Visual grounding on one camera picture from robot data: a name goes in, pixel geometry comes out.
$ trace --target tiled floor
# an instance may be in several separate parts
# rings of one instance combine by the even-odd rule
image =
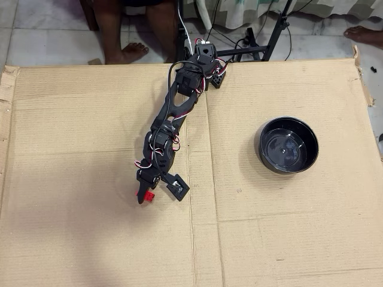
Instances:
[[[260,29],[265,16],[252,26],[254,32]],[[267,43],[275,25],[276,14],[270,14],[259,35],[259,44]],[[288,20],[292,34],[292,51],[289,59],[313,59],[331,57],[351,57],[352,42],[343,36],[346,28],[363,25],[372,29],[383,29],[383,21],[358,21],[351,16],[333,15],[328,19],[299,14]],[[187,21],[187,29],[192,39],[204,38],[206,30],[201,22]],[[217,28],[230,39],[243,38],[247,27],[236,30]],[[210,36],[219,50],[233,47],[233,44],[212,31]],[[146,24],[145,18],[135,16],[125,18],[121,42],[142,42],[150,47],[150,52],[141,63],[163,62],[163,53],[157,39]],[[383,80],[383,50],[358,44],[364,81],[375,106],[369,108],[370,118],[376,137],[383,133],[383,93],[380,85]],[[290,39],[285,30],[273,52],[272,60],[284,60],[290,49]],[[78,0],[1,0],[0,1],[0,69],[8,65],[86,65],[89,60],[104,60],[99,43],[99,35],[89,31]],[[373,73],[374,66],[378,72]]]

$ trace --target bowl rim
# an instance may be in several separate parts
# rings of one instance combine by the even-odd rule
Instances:
[[[278,165],[271,162],[268,157],[266,156],[266,153],[265,153],[265,149],[264,149],[264,146],[262,145],[262,137],[265,135],[265,130],[267,129],[267,127],[269,127],[272,123],[276,122],[276,121],[279,121],[279,120],[293,120],[293,121],[297,121],[298,123],[302,124],[303,126],[305,126],[309,131],[310,131],[310,134],[314,137],[314,141],[315,143],[317,144],[317,154],[315,155],[315,158],[313,159],[312,163],[306,167],[305,169],[302,169],[302,170],[298,170],[296,172],[290,172],[290,171],[286,171],[286,170],[281,170],[279,169]],[[270,120],[263,128],[262,128],[262,132],[261,132],[261,135],[260,135],[260,140],[259,140],[259,146],[260,146],[260,150],[262,152],[262,157],[264,160],[266,160],[274,169],[276,169],[277,171],[279,172],[282,172],[282,173],[299,173],[299,172],[304,172],[305,170],[308,170],[317,160],[318,156],[319,156],[319,141],[318,141],[318,138],[317,136],[315,135],[314,131],[310,128],[310,126],[308,124],[306,124],[304,121],[298,119],[298,118],[295,118],[295,117],[289,117],[289,116],[283,116],[283,117],[278,117],[278,118],[274,118],[273,120]]]

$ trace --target person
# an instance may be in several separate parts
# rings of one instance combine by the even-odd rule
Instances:
[[[100,27],[105,64],[130,64],[149,52],[149,48],[141,43],[130,43],[121,48],[121,18],[125,6],[146,6],[146,18],[168,54],[167,62],[175,59],[178,14],[174,0],[94,0],[93,9]]]
[[[383,49],[383,31],[371,30],[362,26],[348,28],[345,37],[364,44],[373,45]]]

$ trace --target black cable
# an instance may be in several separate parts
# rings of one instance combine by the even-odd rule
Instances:
[[[256,36],[256,40],[257,40],[259,34],[261,33],[263,27],[265,26],[266,21],[268,20],[269,12],[270,12],[270,8],[271,8],[271,5],[272,5],[273,3],[274,3],[274,0],[271,0],[270,5],[269,5],[269,8],[268,8],[268,11],[267,11],[267,13],[266,13],[266,19],[265,19],[265,21],[263,22],[263,25],[262,25],[261,29],[259,29],[259,31],[258,31],[258,34],[257,34],[257,36]]]
[[[285,59],[285,61],[287,61],[288,57],[290,57],[290,54],[291,54],[291,49],[293,48],[293,43],[291,41],[291,33],[290,33],[290,29],[288,27],[286,27],[287,30],[288,30],[288,34],[290,36],[290,52],[288,52],[288,55],[287,55],[287,58]]]
[[[172,75],[172,70],[174,68],[175,65],[177,64],[180,64],[180,63],[183,63],[183,64],[191,64],[191,65],[194,65],[196,67],[198,67],[200,69],[200,71],[202,72],[202,75],[203,77],[205,78],[206,75],[203,71],[203,67],[200,65],[200,64],[197,64],[197,63],[193,63],[191,61],[179,61],[179,62],[176,62],[174,63],[173,65],[171,65],[170,69],[169,69],[169,73],[168,73],[168,96],[169,96],[169,99],[168,99],[168,108],[166,110],[166,113],[165,113],[165,116],[163,118],[163,121],[161,123],[161,126],[157,129],[157,132],[156,134],[154,135],[154,139],[153,139],[153,155],[154,155],[154,161],[156,162],[156,167],[157,169],[160,171],[161,173],[161,178],[167,183],[167,184],[172,184],[172,182],[168,182],[165,178],[165,173],[162,171],[162,169],[160,168],[159,164],[158,164],[158,160],[157,160],[157,153],[156,153],[156,139],[157,139],[157,135],[158,135],[158,132],[160,132],[160,129],[163,125],[163,123],[168,119],[168,114],[169,114],[169,110],[170,110],[170,101],[171,101],[171,95],[170,95],[170,90],[171,90],[171,85],[170,85],[170,81],[171,81],[171,75]]]
[[[309,5],[311,2],[312,2],[312,0],[310,0],[310,1],[309,1],[306,5],[304,5],[301,9],[290,12],[289,14],[287,14],[287,17],[290,17],[290,16],[293,15],[294,13],[299,12],[300,10],[302,10],[303,8],[305,8],[307,5]]]
[[[246,38],[239,39],[239,40],[237,41],[237,43],[235,43],[234,50],[236,50],[236,49],[237,49],[237,46],[239,46],[239,45],[238,45],[239,42],[241,42],[241,41],[245,41],[245,40],[246,40]],[[235,56],[236,56],[236,55],[233,55],[233,57],[231,58],[231,62],[234,62]]]
[[[211,31],[213,30],[213,27],[214,27],[214,23],[215,23],[215,17],[217,16],[217,10],[218,10],[218,4],[220,3],[220,0],[217,0],[217,4],[215,5],[215,12],[214,12],[214,19],[213,19],[213,23],[211,25],[211,29],[209,31],[209,35],[208,37],[206,38],[206,41],[209,40],[209,37],[210,37],[210,33]]]
[[[228,39],[231,43],[237,45],[239,48],[242,49],[242,47],[241,47],[240,45],[238,45],[238,42],[236,43],[236,42],[234,42],[233,40],[231,40],[229,37],[223,35],[220,31],[217,31],[216,29],[214,29],[214,30],[215,30],[216,32],[218,32],[220,35],[224,36],[226,39]]]

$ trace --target patterned fabric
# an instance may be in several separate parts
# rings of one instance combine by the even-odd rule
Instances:
[[[183,1],[185,18],[204,15],[201,7],[206,7],[205,14],[212,18],[217,3],[217,0]],[[215,23],[229,29],[235,29],[243,24],[252,23],[267,11],[270,2],[271,0],[221,0]],[[271,10],[277,13],[281,12],[286,2],[287,0],[275,0]],[[309,0],[294,0],[289,12],[301,9],[308,2]],[[372,16],[383,18],[383,0],[313,0],[301,11],[322,18],[326,18],[331,14],[350,14],[361,20]]]

